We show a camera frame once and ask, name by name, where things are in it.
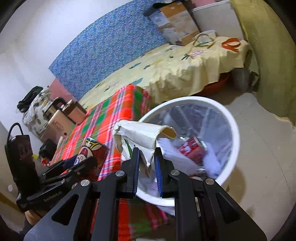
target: tiled floor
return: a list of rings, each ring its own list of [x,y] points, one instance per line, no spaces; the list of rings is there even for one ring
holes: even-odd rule
[[[229,194],[271,240],[296,202],[296,128],[265,110],[251,93],[226,86],[211,98],[228,108],[240,131]],[[165,227],[147,237],[171,240],[172,232]]]

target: cardboard box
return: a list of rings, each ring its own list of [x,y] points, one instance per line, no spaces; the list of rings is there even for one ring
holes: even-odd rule
[[[173,2],[149,15],[167,41],[185,46],[200,33],[189,12],[181,2]]]

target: red soda can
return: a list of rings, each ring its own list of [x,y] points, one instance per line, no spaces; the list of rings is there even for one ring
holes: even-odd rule
[[[184,156],[194,161],[196,164],[202,162],[207,153],[206,144],[198,137],[191,137],[178,148]]]
[[[97,181],[104,162],[107,158],[108,152],[109,148],[106,145],[96,141],[95,139],[92,139],[91,137],[87,137],[77,155],[74,165],[77,165],[79,162],[90,156],[95,157],[98,162],[98,166],[93,170],[93,172],[90,172],[88,179],[93,182]]]

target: bed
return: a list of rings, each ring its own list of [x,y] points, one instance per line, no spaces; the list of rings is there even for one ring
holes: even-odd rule
[[[88,91],[80,104],[90,109],[128,84],[147,90],[154,104],[196,94],[217,82],[221,73],[244,67],[249,44],[241,40],[239,51],[234,52],[222,48],[227,39],[217,37],[209,49],[193,47],[192,43],[158,47],[109,75]]]

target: crumpled paper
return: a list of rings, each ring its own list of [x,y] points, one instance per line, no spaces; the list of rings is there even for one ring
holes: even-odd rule
[[[140,171],[150,178],[151,166],[154,165],[153,155],[156,148],[156,139],[175,139],[177,133],[170,126],[121,120],[114,125],[112,136],[116,148],[122,154],[122,161],[131,158],[134,147],[140,149]]]

